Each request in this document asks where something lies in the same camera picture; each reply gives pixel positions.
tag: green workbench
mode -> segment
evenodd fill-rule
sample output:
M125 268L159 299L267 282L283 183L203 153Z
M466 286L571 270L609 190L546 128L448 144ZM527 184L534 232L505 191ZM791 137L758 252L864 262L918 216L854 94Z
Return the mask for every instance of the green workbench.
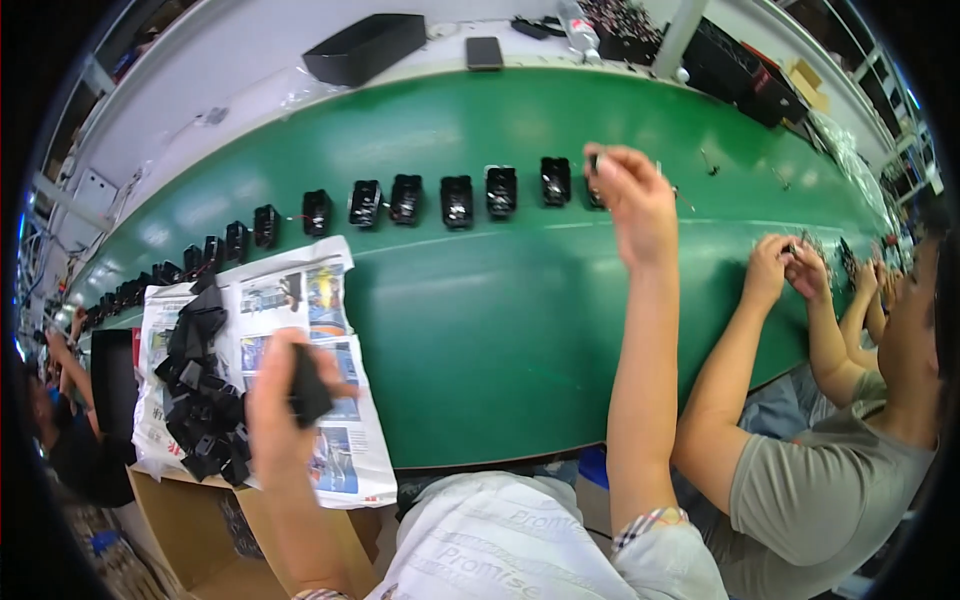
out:
M696 208L678 201L682 400L736 305L760 235L808 228L826 248L843 235L866 255L882 233L879 215L830 157L691 90L586 70L463 72L364 89L228 144L139 207L73 290L91 304L155 262L180 264L184 248L223 236L229 222L250 225L256 206L297 215L303 192L325 188L336 202L331 233L346 236L356 262L347 310L395 467L593 444L606 434L626 275L610 216L586 206L588 140L661 161ZM701 148L720 167L716 177ZM574 198L565 208L541 205L541 156L570 158ZM519 208L506 223L486 214L489 164L517 169ZM788 174L789 191L772 168ZM348 225L353 181L378 179L389 193L398 173L423 176L420 223L396 227L381 214L376 231ZM449 232L439 182L463 174L473 180L476 222ZM274 252L310 242L299 221L284 221ZM265 255L252 249L250 260ZM838 295L837 306L845 301ZM130 326L135 316L105 326ZM803 302L787 289L764 327L753 383L805 355Z

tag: cardboard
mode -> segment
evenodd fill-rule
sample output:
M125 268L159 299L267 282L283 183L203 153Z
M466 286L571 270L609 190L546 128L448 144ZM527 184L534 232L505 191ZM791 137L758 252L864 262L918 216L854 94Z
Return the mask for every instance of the cardboard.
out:
M811 108L829 114L829 97L818 90L823 80L806 60L798 59L792 63L786 70L786 76Z
M290 598L266 561L234 550L218 504L232 491L128 473L156 547L183 589L198 600Z
M287 599L302 591L280 554L263 492L246 487L235 490L220 476L197 483L189 473L176 469L165 470L159 482L139 465L128 468L128 475L163 560L177 583L195 598ZM236 495L266 561L236 553L219 507L227 493ZM321 510L341 548L353 591L363 598L379 579L354 530L352 511Z

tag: printed newspaper page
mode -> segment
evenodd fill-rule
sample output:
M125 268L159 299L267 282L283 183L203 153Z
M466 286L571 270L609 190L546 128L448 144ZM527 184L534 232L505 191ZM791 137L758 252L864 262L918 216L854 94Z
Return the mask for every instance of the printed newspaper page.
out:
M318 421L308 471L320 504L342 509L396 502L396 480L360 342L344 309L344 275L352 267L346 240L334 236L217 275L228 323L214 344L222 377L241 391L253 385L266 340L279 328L298 327L313 345L336 355L341 375L357 385L360 394L356 399L333 399L333 410ZM144 385L137 402L141 417L134 424L134 443L148 446L152 458L159 454L176 459L172 461L176 466L182 450L166 431L162 410L166 391L153 370L166 356L166 332L194 298L191 285L148 288L142 325L139 367ZM170 444L174 449L167 450ZM172 455L175 450L179 458ZM256 473L247 483L256 487L255 478Z

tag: hand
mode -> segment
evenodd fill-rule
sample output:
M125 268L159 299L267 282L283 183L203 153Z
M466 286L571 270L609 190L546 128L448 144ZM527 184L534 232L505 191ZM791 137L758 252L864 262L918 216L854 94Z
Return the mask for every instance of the hand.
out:
M795 245L794 260L786 266L786 280L805 300L829 300L827 266L813 247L806 242Z
M86 309L78 306L77 310L73 311L73 319L70 320L70 337L73 338L74 342L80 339L80 332L84 328L85 321Z
M882 260L877 260L874 262L874 270L876 271L876 288L882 290L887 285L887 265Z
M584 175L613 217L617 250L627 270L676 269L677 205L669 181L643 153L626 146L589 143L584 155L599 155L597 173L588 161Z
M267 341L253 388L247 394L247 426L253 474L264 485L282 485L288 476L306 477L306 462L313 452L317 429L299 429L287 400L294 376L293 344L310 344L302 331L279 329ZM337 359L319 348L313 351L320 379L333 397L356 396L355 386L345 384Z
M747 304L769 312L783 291L783 277L786 265L794 261L793 254L784 252L790 244L800 243L800 238L792 235L768 233L756 243L750 253L747 265L747 278L743 282L742 304Z
M66 362L66 360L73 355L70 347L66 344L66 338L63 337L63 334L53 329L47 330L47 351L50 353L51 358L60 364Z
M874 266L873 259L867 259L866 261L857 265L856 280L854 281L853 285L856 287L857 293L866 294L868 296L872 296L876 293L876 267Z

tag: water bottle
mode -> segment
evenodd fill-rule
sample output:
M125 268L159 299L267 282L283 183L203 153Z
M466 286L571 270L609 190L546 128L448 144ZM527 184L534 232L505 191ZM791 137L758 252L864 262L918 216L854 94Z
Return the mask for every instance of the water bottle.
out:
M584 56L584 60L600 62L600 38L593 31L593 26L587 21L584 10L577 0L557 0L557 16L564 25L566 38L576 52Z

